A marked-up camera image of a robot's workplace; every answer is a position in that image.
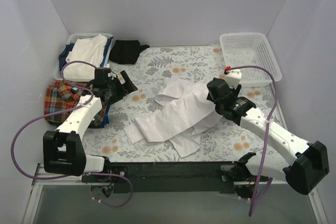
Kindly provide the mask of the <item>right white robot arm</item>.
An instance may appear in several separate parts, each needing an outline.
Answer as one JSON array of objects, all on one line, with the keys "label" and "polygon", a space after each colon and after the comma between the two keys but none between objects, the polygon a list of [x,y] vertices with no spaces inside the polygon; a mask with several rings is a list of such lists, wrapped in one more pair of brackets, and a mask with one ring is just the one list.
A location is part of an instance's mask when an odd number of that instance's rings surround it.
[{"label": "right white robot arm", "polygon": [[329,173],[323,143],[310,143],[268,120],[253,102],[239,96],[240,85],[231,88],[225,80],[214,78],[206,86],[207,100],[215,104],[218,114],[257,135],[285,159],[285,165],[264,168],[262,176],[286,181],[296,192],[307,195]]}]

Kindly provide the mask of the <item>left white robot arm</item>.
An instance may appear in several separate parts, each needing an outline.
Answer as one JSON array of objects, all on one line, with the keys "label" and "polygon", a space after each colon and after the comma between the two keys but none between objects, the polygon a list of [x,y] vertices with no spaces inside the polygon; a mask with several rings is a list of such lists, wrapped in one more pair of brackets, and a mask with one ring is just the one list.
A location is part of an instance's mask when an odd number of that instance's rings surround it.
[{"label": "left white robot arm", "polygon": [[77,109],[54,131],[43,136],[44,169],[48,173],[80,176],[93,173],[100,182],[111,178],[108,158],[85,153],[82,138],[104,105],[112,105],[137,90],[126,71],[122,79],[110,68],[96,68],[94,79],[85,85]]}]

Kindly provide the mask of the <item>white long sleeve shirt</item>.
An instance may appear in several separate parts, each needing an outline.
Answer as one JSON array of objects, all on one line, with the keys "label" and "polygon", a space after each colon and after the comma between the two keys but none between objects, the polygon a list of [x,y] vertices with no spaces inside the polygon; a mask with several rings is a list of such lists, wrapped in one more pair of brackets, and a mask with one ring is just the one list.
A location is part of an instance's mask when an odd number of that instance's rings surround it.
[{"label": "white long sleeve shirt", "polygon": [[142,139],[170,141],[180,157],[189,156],[200,148],[202,133],[222,118],[207,96],[205,83],[165,78],[154,98],[162,110],[147,118],[135,117],[124,131],[133,144]]}]

